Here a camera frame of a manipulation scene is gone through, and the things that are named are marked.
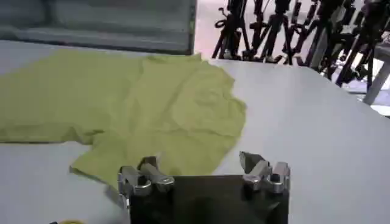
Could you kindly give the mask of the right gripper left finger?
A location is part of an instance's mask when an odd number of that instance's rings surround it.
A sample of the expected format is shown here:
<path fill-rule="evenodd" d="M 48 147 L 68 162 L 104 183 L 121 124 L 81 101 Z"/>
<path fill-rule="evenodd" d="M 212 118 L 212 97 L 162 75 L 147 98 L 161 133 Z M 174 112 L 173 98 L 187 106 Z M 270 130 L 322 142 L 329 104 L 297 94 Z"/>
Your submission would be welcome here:
<path fill-rule="evenodd" d="M 158 156 L 145 156 L 136 167 L 121 166 L 118 171 L 119 193 L 125 197 L 145 197 L 154 187 L 158 192 L 169 192 L 176 181 L 159 169 L 158 162 Z"/>

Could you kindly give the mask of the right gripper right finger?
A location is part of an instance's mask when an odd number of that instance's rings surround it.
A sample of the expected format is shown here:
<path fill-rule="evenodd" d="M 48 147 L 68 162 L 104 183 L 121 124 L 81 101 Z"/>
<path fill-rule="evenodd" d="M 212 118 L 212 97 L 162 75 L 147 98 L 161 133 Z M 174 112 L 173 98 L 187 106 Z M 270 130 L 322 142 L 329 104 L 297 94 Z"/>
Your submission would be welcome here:
<path fill-rule="evenodd" d="M 274 166 L 259 154 L 239 152 L 239 161 L 244 170 L 244 183 L 254 192 L 266 190 L 272 194 L 290 191 L 291 169 L 288 163 L 279 161 Z"/>

